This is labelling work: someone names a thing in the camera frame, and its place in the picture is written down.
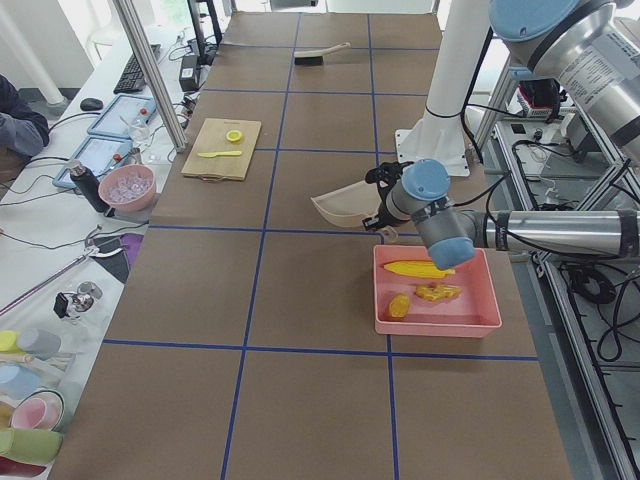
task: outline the tablet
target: tablet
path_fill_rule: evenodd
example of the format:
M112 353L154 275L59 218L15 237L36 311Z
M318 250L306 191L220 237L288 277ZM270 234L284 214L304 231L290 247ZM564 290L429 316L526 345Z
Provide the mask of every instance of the tablet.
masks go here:
M126 120L131 123L140 114L140 109L146 108L149 114L147 122L156 111L156 102L151 97L121 93L116 95L104 111L87 129L89 135L103 137L129 138Z
M133 143L129 139L89 136L84 139L70 158L80 160L80 163L89 168L96 177L100 178L115 165L113 156L116 153L124 158L132 147ZM76 187L66 167L63 167L56 175L56 178L53 179L53 184L61 188Z

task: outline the person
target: person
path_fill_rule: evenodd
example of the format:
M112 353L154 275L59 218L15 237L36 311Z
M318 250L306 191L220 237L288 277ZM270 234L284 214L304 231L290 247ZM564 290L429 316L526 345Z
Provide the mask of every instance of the person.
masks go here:
M11 82L0 75L0 181L16 178L48 143L47 119L31 110Z

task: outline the cup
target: cup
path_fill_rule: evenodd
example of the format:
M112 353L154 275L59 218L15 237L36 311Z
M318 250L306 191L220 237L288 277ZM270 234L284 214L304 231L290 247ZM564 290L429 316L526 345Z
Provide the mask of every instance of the cup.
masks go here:
M14 462L5 457L0 457L0 475L12 477L33 478L44 472L47 467L42 465L29 465L28 463Z
M6 428L11 425L13 411L14 408L11 405L0 402L0 428Z
M61 445L62 434L51 430L0 429L0 456L14 462L47 465Z
M40 386L42 379L36 372L15 363L0 365L0 392L14 400L22 400Z
M61 344L62 339L58 335L41 328L26 329L20 334L17 342L18 348L40 360L46 360L58 353Z
M31 396L16 407L11 417L13 428L52 430L60 420L60 407Z
M62 395L55 390L38 390L16 407L10 426L53 430L60 423L63 413Z
M0 352L23 353L18 347L18 336L18 332L13 330L2 330L0 332Z

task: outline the cutting board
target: cutting board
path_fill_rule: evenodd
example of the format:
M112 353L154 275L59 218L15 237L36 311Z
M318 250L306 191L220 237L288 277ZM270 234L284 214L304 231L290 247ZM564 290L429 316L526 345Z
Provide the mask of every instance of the cutting board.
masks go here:
M182 168L182 175L185 177L244 180L261 126L262 122L253 120L207 118ZM242 139L233 143L227 140L225 137L229 130L240 130L243 135ZM228 150L241 150L242 155L238 157L198 157L200 152Z

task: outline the yellow toy corn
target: yellow toy corn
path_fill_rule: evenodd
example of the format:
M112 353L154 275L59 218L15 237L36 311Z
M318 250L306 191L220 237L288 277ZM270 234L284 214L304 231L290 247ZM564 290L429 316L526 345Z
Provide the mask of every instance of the yellow toy corn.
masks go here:
M453 275L456 271L453 268L440 270L435 263L429 260L399 260L384 265L384 269L403 275L405 277L417 278L444 278L447 275Z

